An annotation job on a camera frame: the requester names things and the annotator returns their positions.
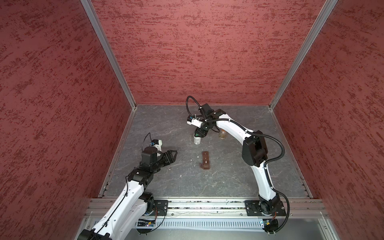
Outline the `brown weekly pill organizer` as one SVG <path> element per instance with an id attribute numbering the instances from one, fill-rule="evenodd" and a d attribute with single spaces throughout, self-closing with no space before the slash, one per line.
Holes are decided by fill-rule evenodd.
<path id="1" fill-rule="evenodd" d="M 210 156 L 208 151 L 203 151 L 202 152 L 202 163 L 201 163 L 201 168 L 203 170 L 209 170 L 211 168 L 210 165 Z"/>

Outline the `aluminium front rail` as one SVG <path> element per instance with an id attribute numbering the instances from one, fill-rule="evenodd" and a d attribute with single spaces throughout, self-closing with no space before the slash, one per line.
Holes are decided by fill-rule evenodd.
<path id="1" fill-rule="evenodd" d="M 156 198 L 168 201 L 168 218 L 246 218 L 247 198 Z M 102 217 L 116 198 L 91 199 L 87 217 Z M 290 199 L 289 216 L 293 219 L 328 219 L 329 214 L 320 199 Z"/>

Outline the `white pill bottle green cap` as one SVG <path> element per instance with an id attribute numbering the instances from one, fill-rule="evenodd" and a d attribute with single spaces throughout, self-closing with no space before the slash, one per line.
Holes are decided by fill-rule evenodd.
<path id="1" fill-rule="evenodd" d="M 201 140 L 202 140 L 201 137 L 194 136 L 194 144 L 195 145 L 199 145 L 201 143 Z"/>

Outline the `left aluminium corner post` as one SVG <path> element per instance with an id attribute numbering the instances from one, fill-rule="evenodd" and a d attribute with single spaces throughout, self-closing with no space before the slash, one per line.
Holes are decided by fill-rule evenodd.
<path id="1" fill-rule="evenodd" d="M 123 71 L 121 70 L 119 63 L 116 59 L 116 56 L 113 52 L 113 49 L 108 41 L 108 38 L 105 34 L 105 31 L 103 30 L 102 24 L 97 16 L 96 10 L 92 4 L 92 1 L 90 0 L 81 0 L 81 3 L 83 5 L 83 8 L 91 22 L 91 25 L 103 47 L 103 50 L 114 70 L 114 73 L 123 89 L 123 92 L 125 93 L 125 96 L 130 103 L 131 108 L 135 111 L 137 109 L 136 101 L 133 97 L 133 94 L 128 86 L 128 83 L 126 81 L 126 78 L 124 77 Z"/>

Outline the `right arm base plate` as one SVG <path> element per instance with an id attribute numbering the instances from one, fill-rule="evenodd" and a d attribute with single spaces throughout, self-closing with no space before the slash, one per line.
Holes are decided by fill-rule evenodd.
<path id="1" fill-rule="evenodd" d="M 245 210 L 247 216 L 257 217 L 284 217 L 286 210 L 282 201 L 251 201 L 247 200 L 245 203 Z"/>

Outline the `right aluminium corner post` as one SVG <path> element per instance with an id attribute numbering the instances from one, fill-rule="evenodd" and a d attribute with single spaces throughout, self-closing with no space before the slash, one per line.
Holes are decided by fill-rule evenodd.
<path id="1" fill-rule="evenodd" d="M 287 71 L 280 87 L 278 88 L 278 90 L 277 90 L 276 94 L 274 95 L 271 103 L 269 104 L 269 109 L 271 112 L 277 106 L 279 100 L 283 96 L 283 93 L 285 92 L 286 88 L 290 84 L 296 71 L 300 67 L 302 61 L 306 57 L 308 51 L 312 47 L 313 43 L 315 42 L 317 36 L 319 35 L 320 31 L 322 30 L 324 24 L 326 23 L 327 19 L 329 18 L 330 14 L 332 13 L 332 11 L 333 11 L 333 9 L 337 3 L 338 3 L 338 0 L 326 0 L 325 1 L 324 5 L 322 6 L 317 18 L 315 19 L 309 33 L 307 34 L 303 44 L 301 45 L 293 63 L 291 64 L 289 70 Z"/>

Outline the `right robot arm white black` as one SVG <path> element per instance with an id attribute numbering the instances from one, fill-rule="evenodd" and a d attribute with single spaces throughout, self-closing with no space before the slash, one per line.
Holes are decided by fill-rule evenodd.
<path id="1" fill-rule="evenodd" d="M 277 210 L 277 205 L 281 202 L 280 196 L 274 189 L 269 174 L 268 148 L 265 138 L 279 142 L 271 136 L 263 134 L 261 131 L 252 131 L 235 120 L 230 118 L 222 110 L 211 111 L 204 119 L 203 117 L 188 116 L 187 123 L 197 127 L 195 130 L 196 138 L 204 138 L 209 130 L 217 127 L 226 131 L 242 144 L 242 159 L 249 165 L 254 173 L 259 190 L 260 210 L 270 216 Z"/>

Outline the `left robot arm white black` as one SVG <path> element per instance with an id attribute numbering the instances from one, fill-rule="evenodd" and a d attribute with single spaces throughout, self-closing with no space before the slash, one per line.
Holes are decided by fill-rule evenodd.
<path id="1" fill-rule="evenodd" d="M 78 240 L 124 240 L 138 220 L 155 210 L 153 194 L 146 188 L 154 174 L 176 161 L 178 151 L 161 151 L 161 145 L 146 147 L 137 168 L 126 176 L 126 185 L 107 213 Z"/>

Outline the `small clear orange-cap bottle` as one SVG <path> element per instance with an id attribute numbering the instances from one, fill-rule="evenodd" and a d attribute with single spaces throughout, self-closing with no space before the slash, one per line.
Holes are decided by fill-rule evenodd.
<path id="1" fill-rule="evenodd" d="M 226 139 L 227 138 L 227 136 L 228 136 L 228 133 L 225 131 L 225 130 L 220 130 L 220 132 L 219 132 L 219 138 L 221 139 L 221 140 L 224 140 L 224 139 Z"/>

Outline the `aluminium corner post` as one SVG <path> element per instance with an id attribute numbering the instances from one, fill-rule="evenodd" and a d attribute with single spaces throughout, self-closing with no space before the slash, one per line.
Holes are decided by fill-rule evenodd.
<path id="1" fill-rule="evenodd" d="M 116 56 L 113 52 L 113 49 L 108 41 L 108 38 L 105 34 L 105 31 L 103 30 L 102 24 L 97 16 L 96 10 L 92 4 L 92 1 L 90 0 L 81 0 L 81 3 L 83 5 L 83 8 L 91 22 L 91 25 L 103 47 L 103 50 L 114 70 L 114 73 L 123 89 L 123 92 L 125 93 L 125 96 L 130 103 L 131 108 L 135 111 L 137 109 L 136 101 L 133 97 L 133 94 L 128 86 L 128 83 L 126 81 L 126 78 L 124 77 L 123 71 L 121 70 L 119 63 L 116 59 Z"/>
<path id="2" fill-rule="evenodd" d="M 307 34 L 303 44 L 301 45 L 293 63 L 291 64 L 289 70 L 287 71 L 280 87 L 278 88 L 278 90 L 277 90 L 276 94 L 274 95 L 271 103 L 269 104 L 269 109 L 271 112 L 277 106 L 279 100 L 283 96 L 283 93 L 285 92 L 286 88 L 290 84 L 296 71 L 300 67 L 302 61 L 306 57 L 308 51 L 312 47 L 313 43 L 315 42 L 317 36 L 319 35 L 320 31 L 322 30 L 324 24 L 326 23 L 327 19 L 329 18 L 330 14 L 332 13 L 332 11 L 333 11 L 333 9 L 337 3 L 338 3 L 338 0 L 326 0 L 325 1 L 324 5 L 322 6 L 317 18 L 315 19 L 309 33 Z"/>

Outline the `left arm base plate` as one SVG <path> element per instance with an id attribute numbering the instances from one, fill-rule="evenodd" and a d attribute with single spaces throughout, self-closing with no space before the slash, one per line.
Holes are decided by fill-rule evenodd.
<path id="1" fill-rule="evenodd" d="M 151 200 L 147 204 L 147 210 L 144 216 L 166 216 L 168 211 L 168 200 Z"/>

